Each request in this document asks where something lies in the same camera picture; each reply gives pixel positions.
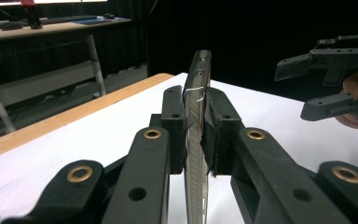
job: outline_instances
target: brass insert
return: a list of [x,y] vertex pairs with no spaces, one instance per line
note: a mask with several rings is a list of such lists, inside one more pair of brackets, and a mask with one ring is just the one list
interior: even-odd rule
[[351,168],[345,166],[335,166],[332,171],[336,177],[352,184],[358,184],[358,173]]
[[[85,173],[82,176],[77,176],[75,175],[76,171],[85,171]],[[86,165],[81,165],[73,168],[66,176],[66,179],[69,182],[78,183],[87,180],[91,175],[92,175],[92,168]]]
[[144,133],[144,137],[148,139],[156,139],[161,137],[161,132],[156,129],[147,130]]
[[246,132],[246,134],[248,135],[248,137],[256,139],[256,140],[261,140],[266,137],[263,133],[261,133],[259,131],[255,131],[255,130],[250,130],[250,131]]

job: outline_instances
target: human hand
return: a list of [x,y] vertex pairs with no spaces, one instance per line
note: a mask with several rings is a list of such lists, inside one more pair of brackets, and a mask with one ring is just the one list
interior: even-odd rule
[[[354,97],[358,97],[358,73],[347,77],[342,83],[343,91],[352,94]],[[337,116],[336,120],[345,126],[353,129],[358,129],[358,119],[353,114],[345,114]]]

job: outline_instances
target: white table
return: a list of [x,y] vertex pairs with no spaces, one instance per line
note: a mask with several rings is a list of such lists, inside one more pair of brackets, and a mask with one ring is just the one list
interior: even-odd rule
[[[172,77],[83,119],[0,155],[0,216],[24,216],[49,180],[66,164],[93,160],[106,166],[125,156],[135,134],[161,113],[163,92],[184,85],[186,74]],[[303,103],[213,81],[224,91],[246,127],[272,134],[300,165],[316,172],[323,161],[358,166],[358,130],[335,119],[299,117]],[[243,223],[229,184],[230,176],[210,178],[208,223]],[[171,175],[169,223],[186,223],[184,177]]]

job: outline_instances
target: desk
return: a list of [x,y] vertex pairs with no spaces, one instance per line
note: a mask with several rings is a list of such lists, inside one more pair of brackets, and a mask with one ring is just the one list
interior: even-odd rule
[[30,27],[12,31],[0,30],[0,47],[26,43],[30,40],[43,41],[57,36],[81,35],[87,38],[90,54],[89,62],[1,85],[0,117],[5,124],[7,131],[11,133],[14,132],[16,128],[5,110],[6,105],[14,104],[49,91],[75,84],[92,77],[92,74],[97,80],[99,95],[105,95],[106,91],[103,84],[103,76],[92,34],[98,30],[118,26],[119,24],[129,21],[131,20],[116,18],[112,19],[110,22],[94,23],[92,25],[66,22],[44,25],[43,29],[40,30],[32,30]]
[[[127,155],[135,134],[161,113],[162,95],[184,85],[186,74],[155,75],[0,139],[0,214],[26,215],[49,180],[66,164],[93,160],[107,166]],[[323,161],[358,166],[358,130],[334,119],[299,117],[302,102],[212,80],[247,127],[269,131],[300,165],[316,172]],[[208,223],[243,223],[230,176],[210,178]],[[184,177],[171,175],[169,223],[186,223]]]

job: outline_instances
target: wooden edge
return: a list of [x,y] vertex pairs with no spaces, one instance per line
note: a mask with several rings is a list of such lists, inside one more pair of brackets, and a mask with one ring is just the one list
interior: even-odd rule
[[16,132],[8,133],[0,137],[0,155],[75,120],[84,118],[100,109],[124,100],[140,91],[149,89],[171,77],[173,77],[173,75],[165,73],[156,74],[130,86],[106,94],[103,97],[66,110],[48,119],[43,119],[35,124],[19,129]]

